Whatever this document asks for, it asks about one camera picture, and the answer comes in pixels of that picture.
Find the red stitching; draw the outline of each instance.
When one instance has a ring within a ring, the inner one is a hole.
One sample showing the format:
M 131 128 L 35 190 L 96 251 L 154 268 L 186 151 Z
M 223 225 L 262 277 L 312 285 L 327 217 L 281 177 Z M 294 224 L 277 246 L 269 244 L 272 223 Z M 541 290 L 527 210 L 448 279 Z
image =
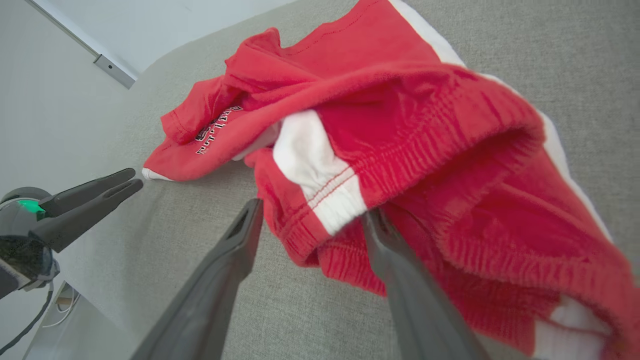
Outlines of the red stitching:
M 325 200 L 325 199 L 326 199 L 329 195 L 331 195 L 335 190 L 338 190 L 338 188 L 339 188 L 340 186 L 342 186 L 342 184 L 346 183 L 346 182 L 347 182 L 347 180 L 351 179 L 351 178 L 352 178 L 352 177 L 354 177 L 355 175 L 356 175 L 356 174 L 353 174 L 353 175 L 351 175 L 351 176 L 347 177 L 347 178 L 346 178 L 345 180 L 343 180 L 341 183 L 339 183 L 338 185 L 336 185 L 336 187 L 335 187 L 333 190 L 331 190 L 331 191 L 330 191 L 330 192 L 328 192 L 325 196 L 323 196 L 323 197 L 322 197 L 322 199 L 318 200 L 318 203 L 317 203 L 313 208 L 311 208 L 311 210 L 313 211 L 313 209 L 317 208 L 323 200 Z
M 311 197 L 311 199 L 309 199 L 309 200 L 307 201 L 307 203 L 312 202 L 313 200 L 315 200 L 315 199 L 316 199 L 316 197 L 317 197 L 318 195 L 320 195 L 320 193 L 321 193 L 321 192 L 322 192 L 322 191 L 323 191 L 327 186 L 329 186 L 329 184 L 330 184 L 333 180 L 336 180 L 340 175 L 344 174 L 344 172 L 345 172 L 345 171 L 349 170 L 349 168 L 350 168 L 350 167 L 346 167 L 346 168 L 345 168 L 343 171 L 341 171 L 339 174 L 337 174 L 336 176 L 334 176 L 334 177 L 332 177 L 331 179 L 329 179 L 329 181 L 327 181 L 327 182 L 326 182 L 326 184 L 324 184 L 324 186 L 320 188 L 320 190 L 316 191 L 316 193 L 314 194 L 314 196 L 313 196 L 313 197 Z

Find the metal bracket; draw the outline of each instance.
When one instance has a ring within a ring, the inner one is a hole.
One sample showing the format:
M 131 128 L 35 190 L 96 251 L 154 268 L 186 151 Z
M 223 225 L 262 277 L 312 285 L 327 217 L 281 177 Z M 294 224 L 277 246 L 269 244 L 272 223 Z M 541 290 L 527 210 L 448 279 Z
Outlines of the metal bracket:
M 126 72 L 122 71 L 121 68 L 117 67 L 116 64 L 112 63 L 111 60 L 107 59 L 102 54 L 100 54 L 93 63 L 109 74 L 112 78 L 116 79 L 116 81 L 123 84 L 127 89 L 130 89 L 133 83 L 136 82 L 133 78 L 127 75 Z

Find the white cable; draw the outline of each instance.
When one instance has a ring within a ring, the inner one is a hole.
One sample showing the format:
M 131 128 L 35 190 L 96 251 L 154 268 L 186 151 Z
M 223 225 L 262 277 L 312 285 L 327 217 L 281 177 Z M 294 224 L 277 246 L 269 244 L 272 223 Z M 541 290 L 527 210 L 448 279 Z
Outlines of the white cable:
M 76 298 L 76 289 L 71 288 L 71 302 L 73 302 L 75 298 Z M 69 311 L 69 309 L 71 309 L 71 304 L 69 304 L 69 307 L 64 310 L 60 309 L 60 304 L 56 304 L 56 309 L 58 309 L 59 313 L 64 314 L 67 311 Z
M 65 314 L 65 316 L 62 317 L 62 319 L 60 319 L 60 321 L 56 322 L 56 323 L 52 323 L 51 325 L 43 325 L 42 327 L 54 327 L 56 325 L 61 324 L 63 321 L 65 321 L 67 319 L 67 317 L 69 316 L 69 314 L 71 313 L 71 309 L 73 308 L 73 306 L 76 304 L 76 302 L 78 301 L 78 299 L 80 299 L 80 294 L 78 293 L 78 295 L 76 297 L 73 297 L 74 294 L 76 293 L 75 290 L 72 289 L 72 300 L 71 300 L 71 305 L 69 305 L 69 308 L 66 310 L 61 311 L 61 313 Z

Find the cable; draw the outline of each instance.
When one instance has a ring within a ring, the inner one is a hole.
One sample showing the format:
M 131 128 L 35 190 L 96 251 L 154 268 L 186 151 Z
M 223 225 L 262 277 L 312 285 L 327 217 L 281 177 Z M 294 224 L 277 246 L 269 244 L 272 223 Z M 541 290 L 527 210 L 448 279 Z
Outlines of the cable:
M 76 299 L 76 289 L 71 288 L 71 304 L 73 304 L 75 299 Z M 58 310 L 59 313 L 64 314 L 67 311 L 71 310 L 71 304 L 69 304 L 69 307 L 64 310 L 60 309 L 60 304 L 56 304 L 56 309 Z
M 73 308 L 73 306 L 76 304 L 76 302 L 78 301 L 78 299 L 80 299 L 80 294 L 78 294 L 77 296 L 75 296 L 74 294 L 76 293 L 75 290 L 72 289 L 72 300 L 71 300 L 71 305 L 69 305 L 69 307 L 66 310 L 62 310 L 60 311 L 61 313 L 65 314 L 65 316 L 62 317 L 62 319 L 60 319 L 60 321 L 56 322 L 56 323 L 52 323 L 51 325 L 43 325 L 42 328 L 46 328 L 46 327 L 54 327 L 56 325 L 61 324 L 63 321 L 65 321 L 67 319 L 67 317 L 69 316 L 69 314 L 71 313 L 71 309 Z
M 25 327 L 24 330 L 20 332 L 20 334 L 18 334 L 18 336 L 16 336 L 13 340 L 11 340 L 11 342 L 9 342 L 2 349 L 0 349 L 0 356 L 4 354 L 5 351 L 9 350 L 15 344 L 17 344 L 18 341 L 20 341 L 20 339 L 22 339 L 22 337 L 27 334 L 27 332 L 31 331 L 33 326 L 38 322 L 38 320 L 42 317 L 44 312 L 47 310 L 47 307 L 49 307 L 49 303 L 51 302 L 52 297 L 53 297 L 53 282 L 50 282 L 49 292 L 47 293 L 47 300 L 44 302 L 44 305 L 42 306 L 42 309 L 40 310 L 40 312 L 36 315 L 35 319 L 33 319 L 31 323 L 27 325 L 27 327 Z

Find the gray couch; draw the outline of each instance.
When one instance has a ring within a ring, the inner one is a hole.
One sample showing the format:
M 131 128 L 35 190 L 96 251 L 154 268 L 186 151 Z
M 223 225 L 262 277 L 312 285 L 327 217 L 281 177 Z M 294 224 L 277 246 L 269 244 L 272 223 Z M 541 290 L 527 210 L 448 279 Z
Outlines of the gray couch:
M 277 27 L 291 45 L 355 0 L 300 0 L 163 56 L 129 91 L 122 108 L 101 114 L 119 128 L 102 174 L 141 169 L 164 133 L 160 116 L 194 82 L 225 70 L 246 37 Z M 407 1 L 474 70 L 509 83 L 551 117 L 575 180 L 591 197 L 617 245 L 636 264 L 638 193 L 635 119 L 639 113 L 637 4 L 550 5 Z M 223 14 L 211 14 L 211 20 Z M 252 171 L 229 163 L 190 183 L 147 181 L 142 192 L 60 256 L 68 281 L 136 341 L 159 318 L 244 202 Z M 517 351 L 482 339 L 494 359 Z M 386 300 L 298 268 L 267 227 L 253 273 L 242 283 L 225 346 L 227 359 L 396 359 Z

